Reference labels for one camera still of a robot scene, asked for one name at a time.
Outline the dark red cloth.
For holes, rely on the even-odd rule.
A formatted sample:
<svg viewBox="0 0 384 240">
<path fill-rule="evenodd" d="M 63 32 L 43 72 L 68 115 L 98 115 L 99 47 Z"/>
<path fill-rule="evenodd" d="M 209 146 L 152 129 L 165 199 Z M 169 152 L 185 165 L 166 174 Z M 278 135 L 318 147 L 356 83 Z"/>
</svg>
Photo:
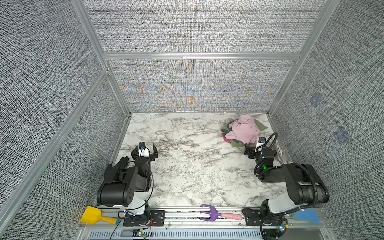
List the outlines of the dark red cloth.
<svg viewBox="0 0 384 240">
<path fill-rule="evenodd" d="M 228 139 L 225 137 L 225 135 L 222 135 L 222 137 L 223 137 L 223 139 L 224 139 L 225 142 L 227 142 L 227 143 L 231 143 L 230 140 L 228 140 Z"/>
</svg>

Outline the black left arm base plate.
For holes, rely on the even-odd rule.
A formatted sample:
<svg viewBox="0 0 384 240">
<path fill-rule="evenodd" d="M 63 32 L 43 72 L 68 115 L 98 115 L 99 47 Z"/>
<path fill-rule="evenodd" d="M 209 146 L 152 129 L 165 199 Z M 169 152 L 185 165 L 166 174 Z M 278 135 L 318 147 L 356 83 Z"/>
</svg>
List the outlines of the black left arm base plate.
<svg viewBox="0 0 384 240">
<path fill-rule="evenodd" d="M 142 215 L 128 214 L 124 218 L 124 227 L 163 227 L 165 222 L 164 210 L 145 210 Z"/>
</svg>

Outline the olive green cloth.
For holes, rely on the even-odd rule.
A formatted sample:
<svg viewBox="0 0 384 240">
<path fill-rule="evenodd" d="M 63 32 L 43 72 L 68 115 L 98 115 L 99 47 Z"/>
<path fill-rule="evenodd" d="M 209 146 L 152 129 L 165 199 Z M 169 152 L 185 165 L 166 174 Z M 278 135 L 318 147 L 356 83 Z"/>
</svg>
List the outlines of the olive green cloth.
<svg viewBox="0 0 384 240">
<path fill-rule="evenodd" d="M 233 121 L 230 121 L 229 123 L 227 123 L 226 125 L 224 125 L 222 127 L 222 135 L 225 135 L 229 132 L 230 128 L 229 128 L 229 124 L 232 123 Z M 261 122 L 259 122 L 258 120 L 255 120 L 255 123 L 257 124 L 258 128 L 260 129 L 260 131 L 264 131 L 266 130 L 268 127 L 265 126 L 264 124 L 262 124 Z M 243 144 L 242 142 L 240 141 L 237 141 L 237 140 L 230 140 L 230 144 L 234 147 L 234 148 L 240 148 L 240 147 L 244 147 L 245 144 Z"/>
</svg>

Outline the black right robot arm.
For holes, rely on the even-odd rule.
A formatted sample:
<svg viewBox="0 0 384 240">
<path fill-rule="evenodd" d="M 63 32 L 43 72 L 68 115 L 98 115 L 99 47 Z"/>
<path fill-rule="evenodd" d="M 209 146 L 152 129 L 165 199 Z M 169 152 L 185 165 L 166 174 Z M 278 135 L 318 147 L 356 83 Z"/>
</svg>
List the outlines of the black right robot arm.
<svg viewBox="0 0 384 240">
<path fill-rule="evenodd" d="M 247 147 L 245 155 L 254 158 L 254 175 L 263 183 L 284 183 L 286 191 L 277 197 L 264 200 L 258 209 L 244 208 L 242 213 L 247 226 L 266 227 L 261 230 L 264 240 L 279 239 L 288 226 L 287 216 L 304 213 L 330 199 L 330 193 L 312 165 L 289 163 L 276 166 L 276 152 L 259 146 Z"/>
</svg>

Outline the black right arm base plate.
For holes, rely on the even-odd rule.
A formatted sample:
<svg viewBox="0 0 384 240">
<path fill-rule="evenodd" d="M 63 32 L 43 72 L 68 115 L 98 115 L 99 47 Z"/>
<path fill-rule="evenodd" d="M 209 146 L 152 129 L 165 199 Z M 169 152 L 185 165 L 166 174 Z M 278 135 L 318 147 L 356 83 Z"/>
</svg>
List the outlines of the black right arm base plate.
<svg viewBox="0 0 384 240">
<path fill-rule="evenodd" d="M 260 227 L 267 230 L 283 231 L 288 226 L 288 220 L 284 216 L 277 216 L 268 208 L 244 208 L 242 214 L 247 226 Z"/>
</svg>

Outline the light pink cloth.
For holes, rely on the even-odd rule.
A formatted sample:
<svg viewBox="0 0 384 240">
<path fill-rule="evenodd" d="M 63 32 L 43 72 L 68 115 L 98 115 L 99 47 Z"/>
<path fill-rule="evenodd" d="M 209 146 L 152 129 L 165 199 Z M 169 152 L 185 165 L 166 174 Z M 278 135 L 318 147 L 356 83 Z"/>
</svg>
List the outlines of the light pink cloth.
<svg viewBox="0 0 384 240">
<path fill-rule="evenodd" d="M 250 115 L 240 115 L 240 117 L 229 124 L 229 132 L 225 134 L 228 140 L 237 140 L 243 144 L 255 143 L 261 133 L 255 120 Z"/>
</svg>

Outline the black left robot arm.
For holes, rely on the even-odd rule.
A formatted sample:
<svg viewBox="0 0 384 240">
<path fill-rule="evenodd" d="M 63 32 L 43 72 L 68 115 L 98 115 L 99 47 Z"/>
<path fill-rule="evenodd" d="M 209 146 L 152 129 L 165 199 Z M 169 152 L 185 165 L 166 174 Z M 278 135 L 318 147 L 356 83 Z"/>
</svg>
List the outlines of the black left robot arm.
<svg viewBox="0 0 384 240">
<path fill-rule="evenodd" d="M 136 193 L 153 194 L 151 163 L 158 157 L 155 145 L 149 149 L 145 142 L 141 142 L 131 152 L 131 157 L 122 157 L 114 166 L 109 164 L 106 167 L 97 203 L 99 206 L 120 208 L 124 213 L 120 218 L 126 227 L 149 226 L 153 220 L 150 197 L 142 200 Z"/>
</svg>

